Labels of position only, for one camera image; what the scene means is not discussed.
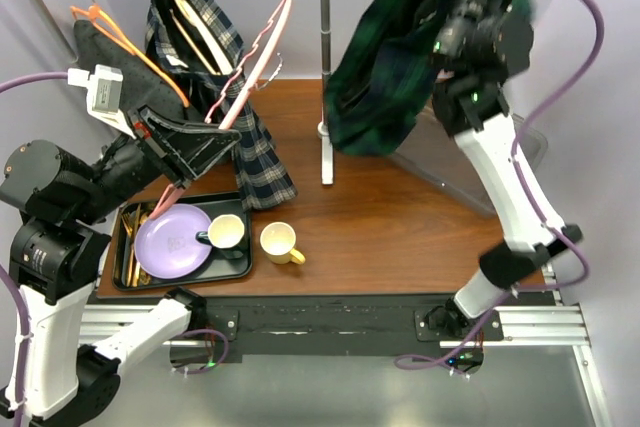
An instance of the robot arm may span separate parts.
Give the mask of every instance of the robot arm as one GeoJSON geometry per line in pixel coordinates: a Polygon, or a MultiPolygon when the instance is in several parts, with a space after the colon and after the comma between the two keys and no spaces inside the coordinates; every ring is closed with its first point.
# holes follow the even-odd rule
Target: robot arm
{"type": "MultiPolygon", "coordinates": [[[[22,285],[20,291],[29,307],[32,330],[24,386],[24,414],[32,427],[74,427],[95,418],[136,364],[165,341],[204,325],[206,315],[203,298],[177,289],[117,334],[78,348],[82,312],[93,292],[92,283],[54,305],[30,287],[22,285]]],[[[17,408],[16,371],[14,364],[11,381],[2,391],[5,414],[17,408]]]]}
{"type": "MultiPolygon", "coordinates": [[[[136,324],[78,349],[82,311],[110,241],[89,226],[162,174],[178,187],[188,186],[240,138],[237,131],[213,125],[172,122],[148,107],[120,114],[129,129],[93,165],[35,140],[17,148],[4,168],[0,200],[16,207],[23,222],[11,244],[9,275],[30,314],[22,407],[34,427],[91,420],[135,364],[166,340],[205,323],[203,299],[179,290],[136,324]]],[[[0,392],[5,417],[20,406],[15,387],[21,340],[10,384],[0,392]]]]}
{"type": "Polygon", "coordinates": [[[516,133],[502,85],[529,67],[533,30],[513,11],[512,1],[452,0],[431,59],[434,67],[455,74],[436,84],[436,117],[478,173],[504,233],[502,243],[480,256],[472,279],[428,319],[430,326],[456,336],[505,291],[566,250],[551,229],[574,242],[582,238],[580,229],[566,225],[549,204],[519,146],[515,159],[545,223],[513,165],[516,133]]]}

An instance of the gray floor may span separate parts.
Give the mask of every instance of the gray floor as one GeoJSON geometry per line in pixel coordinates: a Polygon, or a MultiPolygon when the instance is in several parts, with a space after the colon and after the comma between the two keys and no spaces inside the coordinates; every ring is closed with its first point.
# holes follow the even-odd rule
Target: gray floor
{"type": "Polygon", "coordinates": [[[91,427],[591,427],[570,347],[486,349],[465,381],[390,359],[246,357],[211,373],[171,373],[168,349],[124,379],[91,427]]]}

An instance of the hanger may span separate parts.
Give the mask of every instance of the hanger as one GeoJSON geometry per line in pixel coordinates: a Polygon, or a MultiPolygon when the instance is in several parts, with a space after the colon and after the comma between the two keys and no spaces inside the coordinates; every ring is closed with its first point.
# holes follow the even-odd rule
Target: hanger
{"type": "Polygon", "coordinates": [[[220,72],[224,75],[230,74],[231,72],[233,72],[233,67],[231,65],[231,62],[229,62],[229,59],[227,59],[227,56],[222,51],[220,44],[218,44],[216,39],[214,39],[213,35],[211,35],[211,32],[205,25],[204,21],[200,18],[200,16],[193,9],[193,7],[191,7],[191,4],[189,4],[187,0],[174,0],[174,2],[176,3],[176,6],[178,7],[178,10],[182,14],[182,16],[192,26],[194,26],[202,36],[202,39],[204,40],[205,44],[207,44],[207,47],[209,48],[209,51],[213,56],[213,59],[218,64],[218,68],[220,69],[220,72]]]}
{"type": "MultiPolygon", "coordinates": [[[[238,117],[238,114],[242,110],[242,107],[244,107],[245,102],[249,98],[250,91],[252,89],[255,89],[260,75],[262,75],[262,72],[267,66],[269,59],[273,55],[273,52],[276,48],[278,40],[280,40],[282,31],[284,30],[284,27],[287,24],[287,21],[289,19],[290,12],[291,12],[291,0],[281,0],[278,7],[276,7],[276,10],[274,10],[273,14],[271,14],[271,17],[269,17],[269,20],[267,21],[267,26],[264,29],[262,29],[262,31],[257,35],[256,39],[253,41],[251,50],[242,58],[242,60],[238,64],[238,67],[236,68],[236,73],[227,81],[225,86],[222,88],[222,92],[220,93],[220,98],[209,109],[207,117],[205,118],[205,122],[211,123],[211,116],[213,115],[213,112],[215,111],[215,109],[225,99],[226,92],[229,86],[234,80],[236,80],[240,76],[240,74],[242,74],[242,68],[244,67],[245,62],[249,57],[251,57],[253,54],[256,53],[259,47],[260,39],[265,33],[271,30],[271,28],[274,26],[275,18],[279,14],[280,17],[278,18],[278,22],[275,23],[275,27],[273,27],[273,33],[271,34],[271,37],[269,37],[269,40],[267,41],[267,44],[265,45],[265,48],[262,54],[260,54],[260,57],[256,62],[256,66],[251,71],[251,74],[249,74],[249,77],[247,78],[244,86],[242,87],[242,90],[240,90],[238,97],[233,102],[233,105],[229,109],[229,112],[227,113],[227,115],[225,115],[219,127],[220,130],[228,130],[229,128],[231,128],[236,118],[238,117]]],[[[282,62],[280,62],[280,65],[278,65],[278,68],[276,69],[275,74],[272,75],[269,78],[269,80],[267,80],[266,82],[267,84],[271,82],[273,78],[278,74],[281,67],[282,67],[282,62]]],[[[182,194],[184,194],[184,192],[185,192],[185,189],[177,188],[172,184],[168,185],[164,190],[162,196],[160,197],[160,200],[158,200],[158,203],[156,204],[156,207],[153,209],[153,212],[151,213],[151,215],[149,215],[149,218],[152,220],[155,220],[160,215],[164,214],[167,210],[169,210],[169,208],[173,204],[177,202],[177,200],[182,196],[182,194]]]]}
{"type": "Polygon", "coordinates": [[[182,100],[182,105],[185,107],[189,107],[189,100],[184,95],[184,93],[180,90],[180,87],[176,85],[176,83],[166,74],[164,73],[156,64],[151,62],[149,58],[144,55],[140,50],[127,38],[126,35],[122,32],[120,27],[113,21],[109,15],[103,11],[98,4],[93,4],[89,7],[89,10],[82,10],[78,7],[71,6],[71,13],[73,14],[74,19],[78,19],[78,15],[84,15],[87,17],[93,26],[98,29],[103,35],[113,40],[116,44],[122,47],[125,51],[129,52],[131,55],[135,55],[139,57],[147,66],[153,70],[156,74],[158,74],[167,84],[171,86],[171,88],[178,94],[180,100],[182,100]],[[98,20],[103,21],[110,29],[109,32],[107,29],[98,24],[98,20]]]}
{"type": "Polygon", "coordinates": [[[211,75],[220,75],[220,72],[214,69],[209,63],[209,61],[207,60],[207,58],[202,54],[202,52],[200,52],[200,49],[198,49],[198,46],[195,44],[193,39],[189,37],[189,33],[186,30],[184,30],[184,27],[182,26],[180,21],[176,18],[176,14],[173,13],[173,9],[169,9],[169,13],[171,14],[171,19],[173,19],[173,23],[176,24],[178,31],[180,32],[182,37],[184,37],[184,40],[187,41],[187,44],[189,44],[189,47],[191,47],[191,50],[193,50],[196,53],[196,55],[198,56],[198,58],[200,59],[200,62],[202,62],[204,67],[209,71],[211,75]]]}
{"type": "MultiPolygon", "coordinates": [[[[209,112],[205,117],[205,122],[207,123],[211,122],[211,117],[213,115],[213,112],[222,103],[222,101],[225,99],[227,95],[227,89],[229,88],[231,83],[234,80],[236,80],[240,76],[240,74],[242,74],[242,69],[247,59],[249,59],[249,57],[251,57],[253,54],[256,53],[259,47],[260,39],[265,33],[267,33],[274,26],[275,19],[279,15],[278,22],[275,24],[275,27],[273,27],[273,33],[271,34],[271,37],[269,37],[269,40],[267,41],[267,45],[265,45],[265,48],[262,54],[260,54],[260,57],[258,58],[258,61],[256,62],[255,67],[251,71],[251,74],[249,74],[249,77],[247,77],[247,80],[245,81],[244,86],[240,90],[240,93],[238,94],[238,97],[236,98],[236,100],[233,102],[233,105],[229,109],[229,112],[227,112],[227,115],[225,115],[224,119],[220,123],[220,129],[222,130],[231,128],[231,126],[233,125],[233,122],[235,122],[236,117],[238,116],[238,114],[244,107],[245,102],[249,98],[250,91],[256,89],[256,84],[260,76],[262,75],[262,72],[264,71],[265,67],[267,66],[269,59],[273,55],[273,52],[276,48],[278,40],[280,40],[282,31],[284,30],[284,27],[287,24],[287,21],[289,19],[290,12],[291,12],[291,0],[281,0],[278,7],[276,7],[276,10],[274,10],[273,13],[271,14],[271,17],[269,17],[269,20],[267,21],[267,26],[264,29],[262,29],[262,31],[257,35],[256,39],[253,41],[253,44],[251,45],[251,50],[242,58],[242,60],[238,64],[238,67],[236,68],[236,73],[227,81],[225,86],[222,88],[222,91],[220,92],[220,97],[218,98],[217,102],[213,104],[209,109],[209,112]]],[[[277,75],[281,67],[282,67],[282,64],[279,65],[278,68],[276,69],[275,75],[277,75]]],[[[273,80],[273,77],[275,77],[275,75],[272,76],[267,81],[267,83],[271,82],[271,80],[273,80]]]]}

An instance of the pink hanger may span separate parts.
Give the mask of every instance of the pink hanger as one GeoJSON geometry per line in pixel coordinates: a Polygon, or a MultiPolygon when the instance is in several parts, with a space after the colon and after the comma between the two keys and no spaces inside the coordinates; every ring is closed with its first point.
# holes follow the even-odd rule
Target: pink hanger
{"type": "MultiPolygon", "coordinates": [[[[269,40],[267,41],[267,45],[265,45],[264,50],[262,51],[262,54],[260,54],[260,57],[256,62],[256,66],[251,71],[251,74],[249,74],[249,77],[247,78],[242,89],[240,90],[238,97],[233,102],[233,105],[229,109],[229,112],[227,112],[224,119],[222,119],[222,122],[220,123],[221,130],[228,130],[229,128],[231,128],[236,118],[238,117],[238,114],[240,114],[240,111],[244,107],[245,102],[249,98],[249,94],[251,90],[259,88],[259,87],[256,87],[256,84],[258,83],[258,79],[262,75],[262,72],[264,72],[264,69],[267,66],[267,63],[269,62],[269,59],[271,59],[271,57],[273,56],[273,52],[275,51],[276,45],[278,44],[278,41],[280,40],[282,32],[284,31],[284,27],[287,24],[287,21],[289,20],[290,12],[291,12],[291,0],[281,0],[278,7],[276,7],[276,10],[274,10],[273,14],[271,14],[271,17],[269,17],[269,20],[267,21],[267,26],[258,34],[256,39],[253,41],[253,44],[251,45],[251,50],[242,58],[242,60],[236,67],[236,73],[233,74],[231,78],[229,78],[225,86],[222,88],[222,91],[220,92],[220,98],[209,109],[209,112],[207,113],[207,116],[205,117],[205,120],[204,120],[206,123],[208,124],[211,123],[211,116],[213,115],[213,112],[215,111],[215,109],[225,99],[229,86],[242,74],[243,67],[247,59],[257,52],[260,39],[265,33],[271,30],[271,28],[275,23],[275,18],[278,16],[278,14],[280,14],[280,17],[278,18],[278,22],[275,23],[275,27],[273,27],[273,33],[271,34],[271,37],[269,37],[269,40]]],[[[162,193],[160,200],[158,200],[158,204],[156,205],[155,209],[153,209],[153,212],[151,213],[151,215],[149,215],[149,218],[151,220],[155,220],[159,216],[164,214],[167,210],[169,210],[169,208],[173,204],[177,202],[177,200],[182,196],[182,194],[184,194],[184,192],[185,192],[185,189],[177,188],[174,185],[167,186],[167,188],[162,193]]]]}
{"type": "Polygon", "coordinates": [[[213,115],[213,112],[216,110],[216,108],[222,103],[222,101],[227,96],[227,89],[242,74],[244,64],[253,54],[257,52],[258,47],[260,46],[259,45],[260,39],[265,33],[267,33],[271,29],[271,27],[273,27],[276,16],[278,15],[278,13],[281,12],[280,18],[278,19],[278,23],[273,29],[273,33],[271,34],[271,37],[267,41],[267,45],[265,46],[264,51],[260,55],[260,58],[258,59],[256,66],[251,71],[251,74],[249,74],[249,77],[247,78],[244,86],[242,87],[242,90],[238,94],[238,97],[233,102],[231,109],[229,109],[229,112],[227,113],[227,115],[225,115],[224,119],[222,120],[222,123],[220,124],[220,128],[223,130],[226,130],[230,128],[231,125],[233,125],[233,123],[236,120],[236,117],[238,117],[238,114],[242,110],[242,107],[244,107],[244,103],[249,98],[249,92],[255,87],[256,83],[258,82],[258,79],[260,78],[260,76],[262,75],[262,72],[267,66],[269,59],[271,59],[271,56],[273,55],[273,51],[275,50],[276,45],[278,44],[278,40],[280,40],[280,36],[282,35],[282,31],[284,30],[287,20],[289,19],[290,11],[291,11],[291,0],[281,0],[276,10],[274,10],[273,14],[271,14],[271,17],[269,17],[269,20],[267,21],[267,26],[258,34],[256,39],[253,41],[253,44],[251,45],[251,50],[247,52],[247,54],[242,58],[242,60],[238,64],[238,67],[236,67],[236,73],[233,74],[233,76],[227,81],[225,86],[222,88],[222,92],[220,92],[220,98],[215,104],[211,106],[211,109],[209,109],[209,113],[207,114],[204,120],[205,122],[207,123],[211,122],[211,116],[213,115]]]}

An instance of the black tray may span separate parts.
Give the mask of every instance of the black tray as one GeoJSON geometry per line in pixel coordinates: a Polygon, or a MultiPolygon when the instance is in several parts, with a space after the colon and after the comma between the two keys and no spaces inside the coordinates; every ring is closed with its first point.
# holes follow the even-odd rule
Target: black tray
{"type": "MultiPolygon", "coordinates": [[[[225,259],[216,250],[212,249],[211,254],[204,263],[194,272],[184,277],[177,279],[158,279],[151,278],[151,282],[147,285],[138,285],[137,287],[127,287],[122,283],[121,277],[123,272],[123,266],[127,265],[129,254],[133,246],[131,245],[131,239],[127,235],[125,229],[120,226],[116,244],[115,265],[113,268],[113,285],[118,290],[123,291],[138,291],[145,289],[153,289],[156,287],[166,287],[175,285],[195,284],[198,282],[210,282],[213,280],[225,280],[236,279],[244,277],[251,271],[253,264],[253,246],[251,241],[251,217],[248,213],[242,210],[242,203],[240,201],[240,195],[237,192],[227,192],[222,194],[207,194],[197,195],[193,197],[185,197],[178,201],[181,204],[192,204],[200,207],[204,210],[209,217],[213,220],[215,217],[223,214],[235,214],[240,217],[246,228],[246,232],[249,238],[249,250],[246,255],[239,259],[225,259]]],[[[135,202],[126,205],[121,209],[118,215],[117,221],[122,223],[122,214],[131,212],[135,213],[138,208],[138,204],[152,207],[154,203],[151,202],[135,202]]]]}

